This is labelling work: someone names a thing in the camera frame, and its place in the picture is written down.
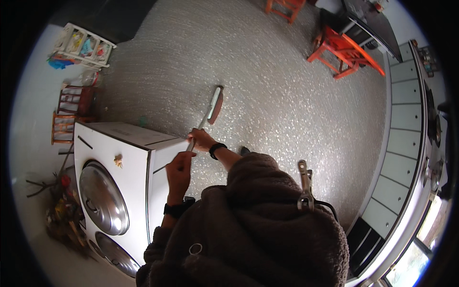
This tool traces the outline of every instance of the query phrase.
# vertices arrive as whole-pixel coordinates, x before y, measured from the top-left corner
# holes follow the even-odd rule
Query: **black wristwatch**
[[[228,148],[226,145],[222,144],[221,142],[218,142],[210,147],[209,153],[210,153],[211,158],[218,160],[218,158],[216,158],[213,153],[215,152],[216,149],[221,148],[221,147]]]
[[[196,202],[194,197],[184,197],[182,204],[170,206],[164,205],[164,213],[169,214],[175,219],[179,219],[182,214]]]

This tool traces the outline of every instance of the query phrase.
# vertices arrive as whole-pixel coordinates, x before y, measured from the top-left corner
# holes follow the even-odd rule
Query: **white shelving unit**
[[[89,56],[81,52],[87,40],[95,41],[94,47],[92,48],[93,51]],[[54,45],[53,53],[60,54],[66,59],[72,58],[80,60],[82,65],[100,70],[101,68],[110,66],[107,64],[107,61],[112,49],[116,47],[114,43],[93,32],[72,23],[67,23]]]

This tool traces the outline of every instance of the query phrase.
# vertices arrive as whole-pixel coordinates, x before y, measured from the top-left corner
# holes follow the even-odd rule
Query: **wooden stool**
[[[56,119],[61,119],[63,122],[56,122]],[[95,117],[79,117],[77,115],[58,115],[56,112],[53,112],[53,125],[51,128],[51,144],[54,143],[73,143],[73,128],[75,126],[75,121],[79,120],[84,123],[95,121]],[[72,135],[68,139],[55,139],[56,135]]]
[[[341,63],[339,70],[320,57],[325,50],[332,52],[340,59]],[[308,57],[308,62],[312,62],[315,59],[320,60],[335,71],[336,74],[333,78],[336,80],[356,72],[359,68],[359,64],[372,67],[383,77],[386,75],[378,63],[357,43],[345,34],[339,35],[328,26],[324,26],[322,32],[314,40],[314,52]],[[343,70],[343,64],[346,64],[348,68]]]
[[[273,2],[276,2],[287,9],[290,9],[292,11],[292,15],[289,17],[288,15],[280,12],[279,10],[273,9]],[[285,19],[288,20],[289,25],[295,21],[296,17],[298,16],[298,13],[300,12],[301,8],[303,8],[304,3],[306,3],[306,0],[267,0],[266,1],[266,8],[264,12],[266,14],[269,14],[271,12],[274,12],[278,15],[281,15]]]

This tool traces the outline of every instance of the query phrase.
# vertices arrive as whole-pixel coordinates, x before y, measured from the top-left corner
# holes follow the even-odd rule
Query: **stainless steel pot lid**
[[[115,181],[98,162],[91,161],[80,175],[82,204],[92,221],[109,235],[122,235],[129,228],[126,203]]]
[[[95,252],[102,258],[106,258],[104,253],[102,253],[101,249],[99,248],[99,246],[97,246],[94,241],[92,240],[89,240],[89,243],[91,244],[91,247],[94,248]]]
[[[124,274],[135,278],[140,266],[121,246],[101,232],[96,232],[95,239],[102,253],[112,265],[120,269]]]

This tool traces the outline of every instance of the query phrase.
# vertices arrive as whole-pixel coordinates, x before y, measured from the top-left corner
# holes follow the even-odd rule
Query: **terrazzo floor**
[[[296,163],[305,159],[314,196],[335,207],[346,230],[378,160],[385,79],[363,68],[335,81],[323,63],[306,61],[318,8],[306,5],[291,26],[263,11],[258,0],[159,0],[104,69],[102,121],[139,124],[145,116],[147,128],[185,138],[222,84],[209,134],[233,151],[271,155],[298,183]],[[383,66],[378,50],[369,54]],[[220,163],[200,152],[187,195],[225,181]]]

